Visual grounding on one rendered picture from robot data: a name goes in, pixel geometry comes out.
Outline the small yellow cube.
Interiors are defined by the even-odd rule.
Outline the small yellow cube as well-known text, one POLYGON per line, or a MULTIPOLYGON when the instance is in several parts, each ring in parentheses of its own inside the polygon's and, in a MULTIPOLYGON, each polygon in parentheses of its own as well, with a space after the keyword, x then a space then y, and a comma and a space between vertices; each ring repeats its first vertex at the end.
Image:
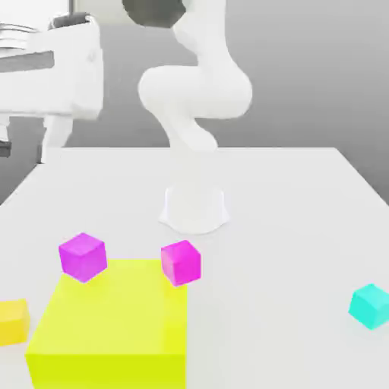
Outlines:
POLYGON ((0 346, 25 343, 29 330, 27 300, 0 301, 0 346))

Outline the small magenta cube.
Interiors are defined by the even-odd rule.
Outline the small magenta cube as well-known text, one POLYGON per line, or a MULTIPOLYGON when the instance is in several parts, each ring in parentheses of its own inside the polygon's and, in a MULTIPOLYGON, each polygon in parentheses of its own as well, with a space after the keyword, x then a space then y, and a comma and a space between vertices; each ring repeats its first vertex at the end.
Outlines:
POLYGON ((183 240, 161 248, 161 264, 173 286, 181 286, 201 278, 201 254, 183 240))

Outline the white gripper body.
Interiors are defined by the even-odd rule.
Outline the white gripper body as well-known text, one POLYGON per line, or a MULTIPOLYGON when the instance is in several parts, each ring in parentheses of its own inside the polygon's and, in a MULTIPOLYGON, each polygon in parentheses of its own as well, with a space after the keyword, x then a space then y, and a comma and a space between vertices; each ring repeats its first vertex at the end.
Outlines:
POLYGON ((100 27, 91 15, 57 17, 26 49, 0 49, 0 115, 94 120, 103 108, 100 27))

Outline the large lime yellow box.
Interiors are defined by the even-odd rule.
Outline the large lime yellow box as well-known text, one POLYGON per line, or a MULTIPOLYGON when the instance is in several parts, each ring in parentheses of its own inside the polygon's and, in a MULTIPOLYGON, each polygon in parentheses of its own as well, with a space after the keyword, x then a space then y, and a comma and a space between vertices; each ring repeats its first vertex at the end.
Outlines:
POLYGON ((61 275, 27 347, 33 389, 185 389, 187 288, 158 260, 61 275))

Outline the small cyan cube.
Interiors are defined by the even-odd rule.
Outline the small cyan cube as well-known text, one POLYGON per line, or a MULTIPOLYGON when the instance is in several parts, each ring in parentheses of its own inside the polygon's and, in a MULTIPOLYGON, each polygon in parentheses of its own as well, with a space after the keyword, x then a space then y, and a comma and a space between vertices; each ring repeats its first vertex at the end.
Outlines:
POLYGON ((370 283, 353 293, 349 313, 374 330, 389 321, 389 293, 370 283))

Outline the small purple cube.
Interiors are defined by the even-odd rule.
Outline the small purple cube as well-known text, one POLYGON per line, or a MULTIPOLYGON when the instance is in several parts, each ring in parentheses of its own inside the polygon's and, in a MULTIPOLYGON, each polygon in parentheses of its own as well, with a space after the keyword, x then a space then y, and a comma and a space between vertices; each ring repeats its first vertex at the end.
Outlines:
POLYGON ((59 246, 62 270, 86 283, 107 268, 105 243, 86 233, 80 233, 59 246))

